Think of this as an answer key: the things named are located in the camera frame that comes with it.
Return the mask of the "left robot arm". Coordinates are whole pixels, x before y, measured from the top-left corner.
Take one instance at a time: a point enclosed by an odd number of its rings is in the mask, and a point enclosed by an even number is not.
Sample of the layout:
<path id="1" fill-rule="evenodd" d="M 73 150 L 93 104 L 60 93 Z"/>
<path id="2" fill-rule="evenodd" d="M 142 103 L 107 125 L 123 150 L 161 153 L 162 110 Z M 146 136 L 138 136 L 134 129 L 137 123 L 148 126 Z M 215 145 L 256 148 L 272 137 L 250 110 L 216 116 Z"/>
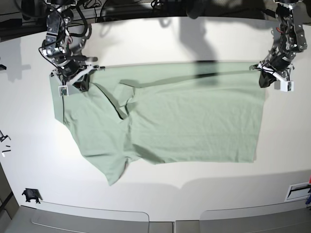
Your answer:
<path id="1" fill-rule="evenodd" d="M 298 0 L 276 0 L 277 8 L 274 12 L 279 22 L 276 30 L 279 40 L 264 60 L 252 65 L 251 70 L 259 70 L 259 86 L 267 88 L 271 84 L 275 89 L 283 92 L 294 90 L 294 82 L 290 79 L 294 70 L 293 60 L 298 53 L 308 47 L 303 29 L 303 19 L 298 6 Z"/>

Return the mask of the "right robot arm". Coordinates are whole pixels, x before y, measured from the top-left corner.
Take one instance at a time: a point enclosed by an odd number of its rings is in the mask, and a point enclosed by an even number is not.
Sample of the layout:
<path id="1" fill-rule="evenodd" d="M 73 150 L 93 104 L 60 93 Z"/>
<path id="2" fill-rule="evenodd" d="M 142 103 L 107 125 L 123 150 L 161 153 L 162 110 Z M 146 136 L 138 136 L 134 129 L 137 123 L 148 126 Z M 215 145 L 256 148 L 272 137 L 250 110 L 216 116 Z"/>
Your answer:
<path id="1" fill-rule="evenodd" d="M 87 57 L 82 54 L 86 41 L 90 38 L 92 27 L 87 23 L 80 6 L 84 0 L 45 0 L 47 11 L 44 15 L 33 18 L 46 18 L 46 37 L 38 48 L 41 56 L 51 63 L 55 69 L 50 78 L 58 83 L 59 96 L 69 96 L 76 92 L 87 92 L 90 87 L 90 76 L 96 70 L 105 69 L 96 65 L 97 57 Z M 83 22 L 81 33 L 70 33 L 69 25 L 73 22 L 75 9 Z"/>

